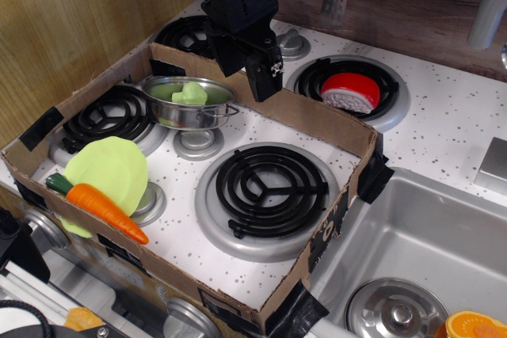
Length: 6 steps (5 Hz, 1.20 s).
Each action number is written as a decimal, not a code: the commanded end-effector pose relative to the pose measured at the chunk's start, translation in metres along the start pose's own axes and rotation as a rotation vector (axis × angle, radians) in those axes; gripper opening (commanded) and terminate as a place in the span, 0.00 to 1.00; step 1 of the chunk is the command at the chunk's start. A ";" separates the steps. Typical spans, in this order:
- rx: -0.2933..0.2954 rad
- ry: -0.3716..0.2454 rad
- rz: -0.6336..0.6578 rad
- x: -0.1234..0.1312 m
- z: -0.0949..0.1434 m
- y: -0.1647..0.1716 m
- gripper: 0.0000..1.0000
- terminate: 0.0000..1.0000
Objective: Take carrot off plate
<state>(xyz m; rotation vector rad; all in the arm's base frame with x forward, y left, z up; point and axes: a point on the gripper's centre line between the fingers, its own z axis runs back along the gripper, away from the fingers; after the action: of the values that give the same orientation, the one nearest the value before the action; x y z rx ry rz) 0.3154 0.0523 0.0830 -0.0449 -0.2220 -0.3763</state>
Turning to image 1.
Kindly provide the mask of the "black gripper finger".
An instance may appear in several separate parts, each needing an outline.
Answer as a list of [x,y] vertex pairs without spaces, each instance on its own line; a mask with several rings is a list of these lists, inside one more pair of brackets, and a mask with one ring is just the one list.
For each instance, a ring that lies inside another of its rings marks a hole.
[[256,102],[266,101],[282,90],[284,64],[277,45],[249,54],[245,68]]
[[245,67],[242,45],[235,35],[220,31],[209,32],[208,42],[225,77],[230,77]]

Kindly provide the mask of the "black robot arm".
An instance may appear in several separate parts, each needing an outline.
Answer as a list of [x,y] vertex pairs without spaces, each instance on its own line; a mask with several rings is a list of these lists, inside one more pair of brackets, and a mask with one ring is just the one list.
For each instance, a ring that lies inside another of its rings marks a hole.
[[246,71],[253,98],[262,102],[283,85],[283,59],[272,19],[278,0],[204,0],[204,31],[215,60],[227,77]]

